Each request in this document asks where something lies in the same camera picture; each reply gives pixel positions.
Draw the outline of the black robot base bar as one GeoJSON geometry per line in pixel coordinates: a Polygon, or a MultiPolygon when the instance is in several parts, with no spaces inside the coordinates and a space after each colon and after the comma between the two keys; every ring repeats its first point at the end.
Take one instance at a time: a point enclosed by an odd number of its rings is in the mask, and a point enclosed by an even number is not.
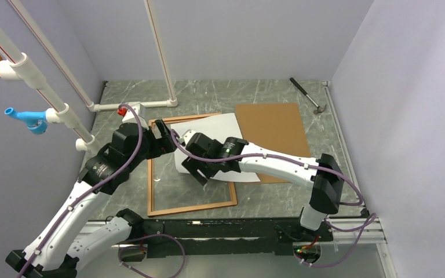
{"type": "Polygon", "coordinates": [[[159,219],[123,210],[134,227],[120,243],[143,246],[147,258],[174,255],[259,254],[293,255],[301,245],[330,243],[331,229],[303,228],[298,217],[159,219]]]}

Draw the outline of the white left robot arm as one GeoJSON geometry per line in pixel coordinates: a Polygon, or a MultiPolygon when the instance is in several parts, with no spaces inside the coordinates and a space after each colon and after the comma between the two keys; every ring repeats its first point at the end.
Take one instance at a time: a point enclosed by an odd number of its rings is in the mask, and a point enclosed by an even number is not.
{"type": "Polygon", "coordinates": [[[125,208],[90,235],[77,236],[91,215],[126,182],[143,161],[172,153],[176,146],[166,123],[157,119],[156,137],[135,116],[114,131],[112,139],[80,171],[71,193],[46,228],[23,250],[12,250],[5,262],[20,277],[75,277],[91,259],[111,245],[138,242],[144,219],[125,208]]]}

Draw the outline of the landscape photo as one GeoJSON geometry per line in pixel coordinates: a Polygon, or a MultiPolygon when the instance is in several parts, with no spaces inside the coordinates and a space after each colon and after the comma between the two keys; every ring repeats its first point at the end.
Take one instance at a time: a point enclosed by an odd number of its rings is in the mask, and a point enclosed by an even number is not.
{"type": "MultiPolygon", "coordinates": [[[[178,135],[182,136],[187,130],[203,133],[211,139],[223,143],[227,137],[243,138],[234,113],[219,114],[202,119],[190,120],[187,122],[174,123],[170,127],[178,135]]],[[[227,182],[251,182],[260,183],[260,179],[255,173],[237,173],[230,171],[227,173],[218,172],[212,180],[227,182]]]]}

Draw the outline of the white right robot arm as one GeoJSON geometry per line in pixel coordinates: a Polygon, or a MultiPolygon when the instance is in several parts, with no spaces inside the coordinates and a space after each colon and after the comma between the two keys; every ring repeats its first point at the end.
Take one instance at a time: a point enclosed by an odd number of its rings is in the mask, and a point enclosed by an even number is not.
{"type": "Polygon", "coordinates": [[[296,225],[302,240],[311,240],[325,218],[338,212],[346,177],[330,155],[323,154],[319,159],[293,156],[237,137],[219,142],[193,130],[172,137],[186,155],[183,168],[201,185],[218,173],[228,172],[264,174],[305,185],[311,196],[296,225]]]}

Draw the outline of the wooden picture frame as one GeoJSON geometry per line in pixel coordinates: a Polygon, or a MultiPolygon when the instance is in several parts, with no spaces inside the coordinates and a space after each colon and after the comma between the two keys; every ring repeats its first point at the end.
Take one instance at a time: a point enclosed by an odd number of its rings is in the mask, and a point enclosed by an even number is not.
{"type": "MultiPolygon", "coordinates": [[[[174,123],[183,123],[189,122],[192,120],[198,120],[203,118],[208,118],[210,116],[221,115],[221,112],[210,113],[210,114],[201,114],[201,115],[190,115],[190,116],[177,116],[171,118],[164,118],[163,121],[166,124],[174,124],[174,123]]],[[[227,182],[229,189],[230,200],[226,202],[218,202],[218,203],[208,203],[208,204],[199,204],[193,206],[185,206],[185,207],[177,207],[177,208],[168,208],[163,210],[155,210],[155,196],[154,196],[154,160],[147,160],[147,216],[148,217],[157,217],[161,215],[171,215],[171,214],[179,214],[179,213],[188,213],[194,211],[202,211],[202,210],[210,210],[210,209],[219,209],[223,207],[232,207],[238,204],[236,188],[234,182],[227,182]]]]}

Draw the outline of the brown backing board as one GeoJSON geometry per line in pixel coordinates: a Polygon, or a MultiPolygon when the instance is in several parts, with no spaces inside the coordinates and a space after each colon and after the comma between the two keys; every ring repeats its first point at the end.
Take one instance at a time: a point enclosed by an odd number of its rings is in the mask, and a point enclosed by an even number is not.
{"type": "Polygon", "coordinates": [[[235,115],[243,139],[242,171],[256,173],[262,184],[296,182],[304,185],[316,174],[300,110],[296,103],[237,104],[235,115]]]}

